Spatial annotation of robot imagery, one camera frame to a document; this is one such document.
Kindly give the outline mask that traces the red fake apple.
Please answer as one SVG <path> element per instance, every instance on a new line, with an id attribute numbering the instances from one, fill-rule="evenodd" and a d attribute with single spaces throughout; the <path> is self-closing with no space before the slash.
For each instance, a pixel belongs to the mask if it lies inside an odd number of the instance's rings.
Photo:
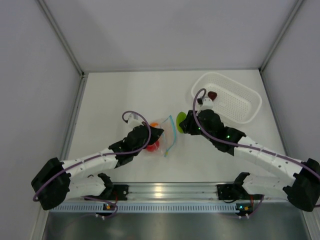
<path id="1" fill-rule="evenodd" d="M 160 147 L 160 142 L 157 140 L 155 143 L 153 143 L 152 145 L 148 145 L 146 147 L 146 150 L 150 153 L 156 152 L 159 150 Z"/>

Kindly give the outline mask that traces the orange fake fruit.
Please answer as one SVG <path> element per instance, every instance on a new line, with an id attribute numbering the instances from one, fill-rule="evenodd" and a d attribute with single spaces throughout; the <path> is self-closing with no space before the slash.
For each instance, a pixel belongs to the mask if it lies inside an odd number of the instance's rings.
<path id="1" fill-rule="evenodd" d="M 151 127 L 153 128 L 159 128 L 160 127 L 160 124 L 158 122 L 152 122 L 149 124 Z"/>

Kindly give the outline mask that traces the dark purple fake fig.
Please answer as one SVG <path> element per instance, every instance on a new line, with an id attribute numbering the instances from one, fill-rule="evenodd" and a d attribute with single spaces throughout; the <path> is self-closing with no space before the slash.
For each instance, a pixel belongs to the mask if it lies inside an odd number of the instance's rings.
<path id="1" fill-rule="evenodd" d="M 215 91 L 209 91 L 209 92 L 207 93 L 207 96 L 208 96 L 212 101 L 214 101 L 214 100 L 217 98 L 218 94 L 217 94 Z"/>

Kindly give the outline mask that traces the clear zip top bag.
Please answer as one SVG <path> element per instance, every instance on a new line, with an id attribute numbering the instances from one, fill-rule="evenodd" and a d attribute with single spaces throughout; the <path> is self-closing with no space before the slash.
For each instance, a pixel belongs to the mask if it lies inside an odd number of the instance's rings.
<path id="1" fill-rule="evenodd" d="M 157 122 L 160 125 L 160 129 L 164 130 L 164 133 L 159 138 L 159 149 L 155 152 L 146 152 L 151 154 L 152 156 L 163 156 L 168 157 L 170 150 L 174 147 L 177 141 L 177 131 L 176 126 L 173 120 L 173 117 L 169 115 L 167 118 L 161 118 L 155 120 L 153 122 Z"/>

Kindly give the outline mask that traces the green fake fruit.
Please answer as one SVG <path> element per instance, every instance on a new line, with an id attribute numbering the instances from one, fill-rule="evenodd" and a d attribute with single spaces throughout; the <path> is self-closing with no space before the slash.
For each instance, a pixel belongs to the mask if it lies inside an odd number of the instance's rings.
<path id="1" fill-rule="evenodd" d="M 177 128 L 177 131 L 181 134 L 184 133 L 183 129 L 180 127 L 180 123 L 182 123 L 185 119 L 186 119 L 187 115 L 185 112 L 181 111 L 178 113 L 178 115 L 176 116 L 176 128 Z"/>

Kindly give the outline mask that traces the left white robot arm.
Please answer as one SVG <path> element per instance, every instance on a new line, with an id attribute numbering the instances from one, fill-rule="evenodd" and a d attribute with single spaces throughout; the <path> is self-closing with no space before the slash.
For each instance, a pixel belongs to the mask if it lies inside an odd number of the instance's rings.
<path id="1" fill-rule="evenodd" d="M 35 192 L 32 200 L 39 202 L 43 210 L 51 210 L 73 198 L 109 199 L 113 183 L 104 172 L 132 162 L 163 133 L 161 128 L 142 124 L 134 127 L 124 139 L 89 156 L 64 161 L 51 158 L 31 181 Z"/>

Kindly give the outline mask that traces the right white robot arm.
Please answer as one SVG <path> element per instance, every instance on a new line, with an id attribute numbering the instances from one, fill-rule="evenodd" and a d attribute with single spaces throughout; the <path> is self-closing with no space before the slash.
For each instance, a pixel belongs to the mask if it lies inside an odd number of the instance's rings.
<path id="1" fill-rule="evenodd" d="M 180 112 L 177 128 L 183 134 L 203 136 L 220 152 L 246 160 L 272 174 L 271 177 L 242 172 L 233 192 L 240 199 L 248 195 L 283 198 L 296 208 L 312 212 L 320 198 L 320 164 L 290 158 L 263 147 L 244 132 L 224 125 L 211 109 Z"/>

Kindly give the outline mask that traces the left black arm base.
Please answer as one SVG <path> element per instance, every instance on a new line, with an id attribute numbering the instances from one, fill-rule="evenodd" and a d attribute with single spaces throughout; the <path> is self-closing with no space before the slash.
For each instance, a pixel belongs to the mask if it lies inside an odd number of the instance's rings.
<path id="1" fill-rule="evenodd" d="M 127 201 L 127 195 L 129 194 L 129 186 L 127 184 L 114 184 L 113 187 L 107 187 L 100 195 L 85 196 L 86 200 L 95 199 L 106 201 Z"/>

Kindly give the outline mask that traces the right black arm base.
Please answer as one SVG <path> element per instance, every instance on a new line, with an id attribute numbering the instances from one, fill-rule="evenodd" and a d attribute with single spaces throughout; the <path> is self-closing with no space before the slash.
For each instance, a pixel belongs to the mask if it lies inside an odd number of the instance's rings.
<path id="1" fill-rule="evenodd" d="M 239 184 L 235 184 L 235 183 L 218 184 L 216 188 L 217 188 L 218 199 L 222 201 L 245 200 L 248 198 L 247 192 Z"/>

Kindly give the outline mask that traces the white perforated plastic basket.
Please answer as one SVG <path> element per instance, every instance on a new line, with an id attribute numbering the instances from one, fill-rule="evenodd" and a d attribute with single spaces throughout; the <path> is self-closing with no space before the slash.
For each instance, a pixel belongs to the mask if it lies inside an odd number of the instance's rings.
<path id="1" fill-rule="evenodd" d="M 212 109 L 231 127 L 250 123 L 262 105 L 258 92 L 218 72 L 203 74 L 192 86 L 191 96 L 202 88 L 217 94 Z"/>

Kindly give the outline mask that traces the aluminium mounting rail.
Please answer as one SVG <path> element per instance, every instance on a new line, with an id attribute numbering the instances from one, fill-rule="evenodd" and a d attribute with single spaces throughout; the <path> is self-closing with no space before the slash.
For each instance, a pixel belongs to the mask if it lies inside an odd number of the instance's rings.
<path id="1" fill-rule="evenodd" d="M 85 196 L 99 196 L 107 187 L 115 184 L 128 185 L 127 201 L 160 201 L 160 200 L 219 200 L 217 185 L 238 184 L 247 193 L 247 199 L 259 200 L 261 197 L 271 199 L 287 199 L 283 191 L 284 184 L 273 177 L 253 178 L 244 183 L 226 182 L 164 182 L 164 183 L 110 183 L 100 178 L 86 179 L 77 183 L 71 182 L 67 187 L 46 187 L 40 199 L 48 197 L 55 205 L 68 200 Z"/>

